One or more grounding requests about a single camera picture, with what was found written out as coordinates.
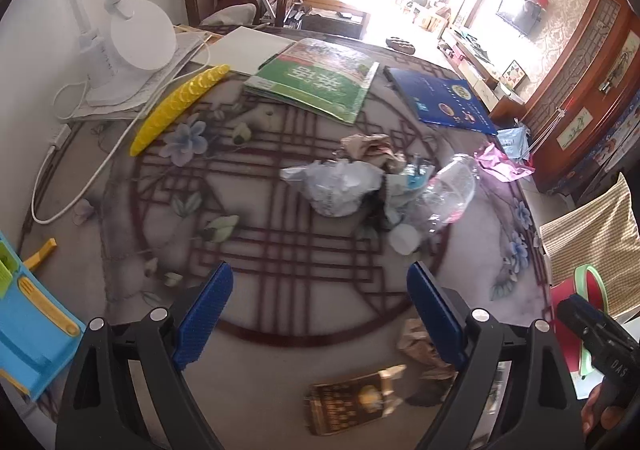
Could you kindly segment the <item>person's right hand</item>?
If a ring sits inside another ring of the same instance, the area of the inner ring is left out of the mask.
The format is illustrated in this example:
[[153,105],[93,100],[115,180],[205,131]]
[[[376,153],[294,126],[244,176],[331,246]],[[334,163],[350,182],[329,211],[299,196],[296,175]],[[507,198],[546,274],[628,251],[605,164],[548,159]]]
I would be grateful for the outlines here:
[[600,401],[605,382],[597,385],[589,394],[588,399],[582,406],[580,417],[582,418],[582,433],[588,436],[592,430],[600,424],[605,430],[612,430],[623,418],[625,410],[619,406],[609,404],[601,410],[596,410],[596,405]]

